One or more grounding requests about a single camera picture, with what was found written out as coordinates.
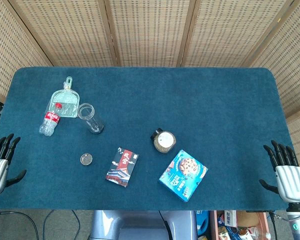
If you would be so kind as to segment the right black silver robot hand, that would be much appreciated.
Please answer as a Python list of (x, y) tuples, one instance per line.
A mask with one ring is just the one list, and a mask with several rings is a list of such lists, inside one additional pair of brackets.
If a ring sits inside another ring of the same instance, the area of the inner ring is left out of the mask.
[(288, 203), (300, 203), (300, 166), (295, 151), (290, 146), (284, 146), (272, 140), (273, 147), (264, 145), (273, 171), (277, 186), (269, 185), (260, 179), (261, 186)]

